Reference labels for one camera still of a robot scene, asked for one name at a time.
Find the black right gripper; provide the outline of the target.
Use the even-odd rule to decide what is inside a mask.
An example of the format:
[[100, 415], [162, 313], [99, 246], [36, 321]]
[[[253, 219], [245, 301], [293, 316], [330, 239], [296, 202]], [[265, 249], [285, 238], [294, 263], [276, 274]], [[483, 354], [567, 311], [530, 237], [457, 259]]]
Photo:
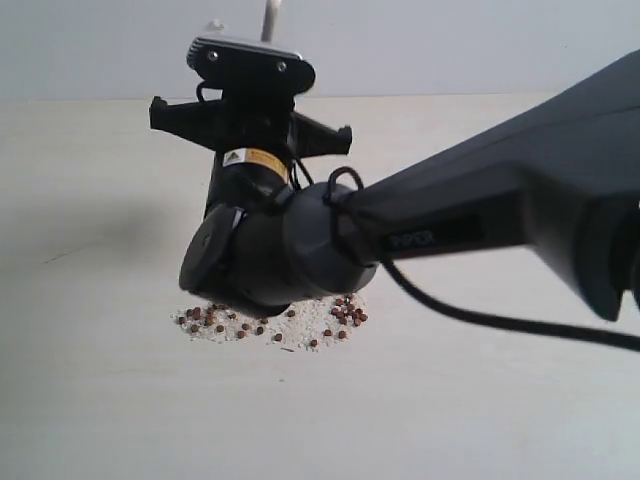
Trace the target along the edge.
[[159, 96], [149, 107], [150, 128], [214, 153], [204, 211], [223, 204], [243, 210], [267, 209], [281, 191], [302, 188], [297, 170], [313, 179], [304, 158], [346, 155], [352, 129], [333, 129], [295, 111], [289, 96], [223, 93], [206, 100], [169, 104]]

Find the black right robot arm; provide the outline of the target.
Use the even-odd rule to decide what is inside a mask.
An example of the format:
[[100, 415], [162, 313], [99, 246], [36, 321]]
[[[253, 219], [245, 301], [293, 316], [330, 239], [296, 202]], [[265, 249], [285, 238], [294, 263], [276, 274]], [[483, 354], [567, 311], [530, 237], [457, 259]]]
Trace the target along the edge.
[[355, 292], [397, 259], [530, 246], [600, 318], [639, 289], [639, 56], [377, 183], [334, 170], [301, 187], [302, 158], [350, 150], [349, 127], [300, 113], [313, 68], [226, 47], [188, 63], [218, 100], [155, 98], [150, 126], [214, 152], [179, 286], [253, 317]]

